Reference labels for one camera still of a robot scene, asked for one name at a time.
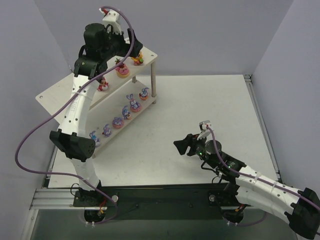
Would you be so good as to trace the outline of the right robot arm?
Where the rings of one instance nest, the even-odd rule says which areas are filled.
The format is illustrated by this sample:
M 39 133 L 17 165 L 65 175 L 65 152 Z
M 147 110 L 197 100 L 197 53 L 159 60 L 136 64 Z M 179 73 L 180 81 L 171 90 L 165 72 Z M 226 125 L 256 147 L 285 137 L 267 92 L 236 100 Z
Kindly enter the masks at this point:
M 320 199 L 310 188 L 304 190 L 274 181 L 244 162 L 222 151 L 217 140 L 188 134 L 174 141 L 180 155 L 198 156 L 235 190 L 236 200 L 272 214 L 298 235 L 313 240 L 320 227 Z

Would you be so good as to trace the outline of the purple bunny with pink base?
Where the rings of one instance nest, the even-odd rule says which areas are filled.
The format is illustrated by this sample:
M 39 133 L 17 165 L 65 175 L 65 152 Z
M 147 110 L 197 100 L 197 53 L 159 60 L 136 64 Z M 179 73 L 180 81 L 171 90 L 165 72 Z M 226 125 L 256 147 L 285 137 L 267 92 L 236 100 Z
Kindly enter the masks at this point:
M 131 112 L 129 111 L 127 105 L 125 105 L 125 106 L 122 108 L 122 116 L 123 116 L 123 119 L 124 119 L 124 120 L 130 120 L 130 119 L 132 118 Z

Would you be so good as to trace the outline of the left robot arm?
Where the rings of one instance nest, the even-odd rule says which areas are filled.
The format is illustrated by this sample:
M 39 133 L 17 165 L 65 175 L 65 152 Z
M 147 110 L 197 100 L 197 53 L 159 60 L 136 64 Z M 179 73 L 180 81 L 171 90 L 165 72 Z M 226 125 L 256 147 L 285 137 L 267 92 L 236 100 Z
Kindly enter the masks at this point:
M 86 135 L 86 122 L 93 96 L 105 75 L 107 62 L 115 57 L 137 57 L 143 44 L 137 40 L 133 29 L 128 28 L 129 42 L 122 33 L 116 34 L 111 24 L 91 23 L 83 34 L 85 44 L 80 48 L 74 63 L 70 104 L 58 130 L 49 138 L 70 159 L 80 176 L 79 198 L 100 204 L 105 198 L 92 161 L 95 141 Z

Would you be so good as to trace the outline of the purple bunny with blue bow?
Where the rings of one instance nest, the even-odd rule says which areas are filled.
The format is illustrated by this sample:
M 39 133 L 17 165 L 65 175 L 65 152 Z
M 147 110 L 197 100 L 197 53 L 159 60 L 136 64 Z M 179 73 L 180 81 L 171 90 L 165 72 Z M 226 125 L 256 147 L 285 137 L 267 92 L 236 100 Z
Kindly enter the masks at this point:
M 95 147 L 98 148 L 100 146 L 100 139 L 96 136 L 96 131 L 92 131 L 89 133 L 89 137 L 94 140 L 95 142 Z

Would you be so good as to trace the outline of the small purple bunny figure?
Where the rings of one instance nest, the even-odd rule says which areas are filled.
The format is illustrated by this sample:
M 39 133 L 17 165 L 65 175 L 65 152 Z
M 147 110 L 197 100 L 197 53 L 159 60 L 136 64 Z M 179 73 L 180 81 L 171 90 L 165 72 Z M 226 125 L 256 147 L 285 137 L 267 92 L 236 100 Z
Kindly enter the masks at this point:
M 112 130 L 109 128 L 109 124 L 107 123 L 104 127 L 103 127 L 103 132 L 102 132 L 103 136 L 105 138 L 108 138 L 111 136 L 112 134 Z

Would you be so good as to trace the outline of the pink bear with strawberry hat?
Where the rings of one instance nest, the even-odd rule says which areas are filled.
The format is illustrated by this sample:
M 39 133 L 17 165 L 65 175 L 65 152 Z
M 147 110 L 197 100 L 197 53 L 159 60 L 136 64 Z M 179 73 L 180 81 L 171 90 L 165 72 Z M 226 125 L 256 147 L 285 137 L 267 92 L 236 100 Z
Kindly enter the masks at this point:
M 109 88 L 109 83 L 108 83 L 108 82 L 106 81 L 106 79 L 103 77 L 103 78 L 101 79 L 101 82 L 100 82 L 97 90 L 98 90 L 99 92 L 103 92 L 103 91 L 108 90 L 108 88 Z

